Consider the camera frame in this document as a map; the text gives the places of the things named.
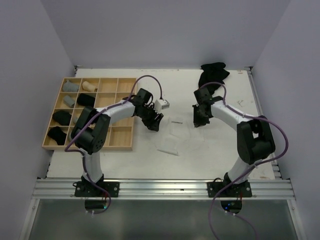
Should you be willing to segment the white underwear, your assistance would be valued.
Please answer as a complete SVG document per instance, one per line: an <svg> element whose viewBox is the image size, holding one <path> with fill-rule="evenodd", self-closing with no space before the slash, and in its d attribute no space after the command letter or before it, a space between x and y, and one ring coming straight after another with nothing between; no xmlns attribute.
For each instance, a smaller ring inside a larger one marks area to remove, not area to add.
<svg viewBox="0 0 320 240"><path fill-rule="evenodd" d="M202 132L194 128L189 118L182 115L170 116L161 128L156 149L162 153L180 156L190 145L203 141Z"/></svg>

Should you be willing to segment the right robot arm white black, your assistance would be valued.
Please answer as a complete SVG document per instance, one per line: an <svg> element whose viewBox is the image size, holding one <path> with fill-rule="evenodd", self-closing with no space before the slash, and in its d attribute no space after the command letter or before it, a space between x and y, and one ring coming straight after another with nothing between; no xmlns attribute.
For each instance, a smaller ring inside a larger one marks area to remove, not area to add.
<svg viewBox="0 0 320 240"><path fill-rule="evenodd" d="M193 105L193 124L196 128L216 118L236 131L238 158L223 179L207 183L210 198L217 193L222 198L251 197L248 177L258 162L275 152L276 146L269 123L264 116L246 115L226 104L221 96L213 97L204 87L194 91L197 104Z"/></svg>

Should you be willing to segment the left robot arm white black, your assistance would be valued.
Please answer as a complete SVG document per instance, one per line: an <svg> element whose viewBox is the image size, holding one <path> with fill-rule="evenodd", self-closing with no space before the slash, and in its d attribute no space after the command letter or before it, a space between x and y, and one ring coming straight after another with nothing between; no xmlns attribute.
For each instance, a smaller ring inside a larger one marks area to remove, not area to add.
<svg viewBox="0 0 320 240"><path fill-rule="evenodd" d="M109 127L121 120L139 117L148 130L158 132L164 115L159 103L152 102L153 95L141 88L137 94L130 94L117 103L106 107L86 106L70 134L71 144L76 146L82 159L81 180L73 183L75 197L116 198L120 184L105 181L101 169L100 151L102 150Z"/></svg>

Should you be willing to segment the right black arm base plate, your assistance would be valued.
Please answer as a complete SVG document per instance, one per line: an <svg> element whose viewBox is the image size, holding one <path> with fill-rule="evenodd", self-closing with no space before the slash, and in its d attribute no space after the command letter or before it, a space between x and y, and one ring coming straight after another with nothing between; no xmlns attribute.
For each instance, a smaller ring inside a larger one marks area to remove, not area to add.
<svg viewBox="0 0 320 240"><path fill-rule="evenodd" d="M208 197L213 198L226 185L227 182L220 178L207 182ZM240 184L233 184L218 195L219 198L250 198L252 196L251 185L247 180Z"/></svg>

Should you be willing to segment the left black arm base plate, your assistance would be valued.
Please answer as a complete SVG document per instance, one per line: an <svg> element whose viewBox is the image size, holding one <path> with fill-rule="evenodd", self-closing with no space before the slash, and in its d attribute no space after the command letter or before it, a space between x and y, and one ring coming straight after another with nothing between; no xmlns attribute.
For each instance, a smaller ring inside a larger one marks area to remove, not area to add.
<svg viewBox="0 0 320 240"><path fill-rule="evenodd" d="M97 182L96 185L104 190L106 190L112 198L117 198L120 190L120 183L116 181L101 181ZM75 197L86 197L86 198L95 198L95 197L105 197L106 194L93 186L90 182L74 182L72 184L75 187L74 196Z"/></svg>

